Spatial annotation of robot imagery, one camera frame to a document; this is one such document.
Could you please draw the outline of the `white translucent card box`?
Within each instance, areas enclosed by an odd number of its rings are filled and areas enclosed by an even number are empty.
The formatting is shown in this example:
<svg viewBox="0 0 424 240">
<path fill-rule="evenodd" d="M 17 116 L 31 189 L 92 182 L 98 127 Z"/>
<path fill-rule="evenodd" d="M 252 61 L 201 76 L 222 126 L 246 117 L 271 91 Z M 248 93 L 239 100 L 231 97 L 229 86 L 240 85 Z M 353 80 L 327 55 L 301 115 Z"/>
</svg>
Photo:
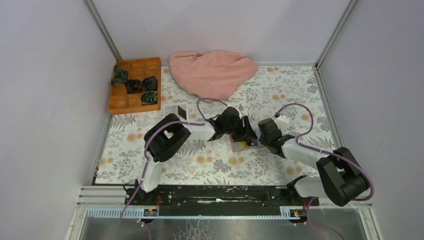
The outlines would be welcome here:
<svg viewBox="0 0 424 240">
<path fill-rule="evenodd" d="M 189 105 L 187 103 L 167 104 L 162 107 L 161 111 L 166 117 L 169 114 L 175 114 L 180 120 L 188 121 Z"/>
</svg>

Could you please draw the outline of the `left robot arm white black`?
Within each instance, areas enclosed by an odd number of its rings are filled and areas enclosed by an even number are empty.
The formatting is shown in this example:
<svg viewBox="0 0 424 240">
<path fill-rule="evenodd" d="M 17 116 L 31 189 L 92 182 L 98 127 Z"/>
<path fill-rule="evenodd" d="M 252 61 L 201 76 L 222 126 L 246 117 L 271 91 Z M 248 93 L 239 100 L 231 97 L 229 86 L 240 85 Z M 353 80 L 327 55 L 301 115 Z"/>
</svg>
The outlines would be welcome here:
<svg viewBox="0 0 424 240">
<path fill-rule="evenodd" d="M 136 199 L 144 206 L 155 200 L 154 190 L 159 185 L 162 165 L 170 160 L 188 140 L 216 141 L 224 135 L 230 136 L 235 144 L 258 147 L 258 136 L 248 116 L 242 116 L 238 109 L 228 106 L 215 117 L 202 122 L 188 122 L 175 113 L 166 115 L 144 136 L 144 157 L 146 164 L 138 177 Z"/>
</svg>

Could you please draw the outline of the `gold credit card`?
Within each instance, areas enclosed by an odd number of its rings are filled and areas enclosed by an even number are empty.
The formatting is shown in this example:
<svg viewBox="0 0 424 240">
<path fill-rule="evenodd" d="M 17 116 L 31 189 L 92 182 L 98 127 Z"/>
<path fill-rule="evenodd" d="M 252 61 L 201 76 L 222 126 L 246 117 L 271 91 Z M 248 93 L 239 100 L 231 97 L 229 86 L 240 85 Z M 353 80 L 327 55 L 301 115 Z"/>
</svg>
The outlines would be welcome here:
<svg viewBox="0 0 424 240">
<path fill-rule="evenodd" d="M 246 141 L 234 142 L 234 149 L 236 152 L 244 151 L 245 149 L 248 149 L 248 148 L 249 148 L 249 145 L 247 145 Z"/>
</svg>

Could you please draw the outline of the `brown leather card holder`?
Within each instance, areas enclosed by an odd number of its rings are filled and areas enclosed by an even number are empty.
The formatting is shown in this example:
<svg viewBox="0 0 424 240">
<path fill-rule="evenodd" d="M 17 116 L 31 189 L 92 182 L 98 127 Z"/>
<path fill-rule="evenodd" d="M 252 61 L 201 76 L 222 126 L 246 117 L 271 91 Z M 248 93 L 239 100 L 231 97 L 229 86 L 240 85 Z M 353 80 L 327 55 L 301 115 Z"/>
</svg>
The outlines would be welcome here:
<svg viewBox="0 0 424 240">
<path fill-rule="evenodd" d="M 246 141 L 234 141 L 232 136 L 229 137 L 231 148 L 234 153 L 265 147 L 259 142 L 259 138 L 261 136 L 260 130 L 258 128 L 255 128 L 253 131 L 256 134 L 256 138 L 247 139 Z"/>
</svg>

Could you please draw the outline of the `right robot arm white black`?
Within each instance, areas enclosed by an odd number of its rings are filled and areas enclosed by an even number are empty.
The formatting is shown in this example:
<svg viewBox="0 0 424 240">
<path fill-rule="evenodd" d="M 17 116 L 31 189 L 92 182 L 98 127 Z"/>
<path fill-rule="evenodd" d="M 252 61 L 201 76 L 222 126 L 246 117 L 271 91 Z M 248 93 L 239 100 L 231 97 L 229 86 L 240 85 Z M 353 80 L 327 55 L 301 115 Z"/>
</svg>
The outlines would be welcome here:
<svg viewBox="0 0 424 240">
<path fill-rule="evenodd" d="M 373 193 L 372 184 L 351 151 L 340 147 L 334 151 L 303 144 L 293 135 L 282 132 L 287 126 L 282 116 L 258 123 L 259 142 L 274 155 L 298 160 L 318 171 L 318 176 L 301 176 L 287 184 L 287 201 L 301 205 L 307 198 L 327 198 L 343 207 L 351 201 L 361 201 L 366 191 Z"/>
</svg>

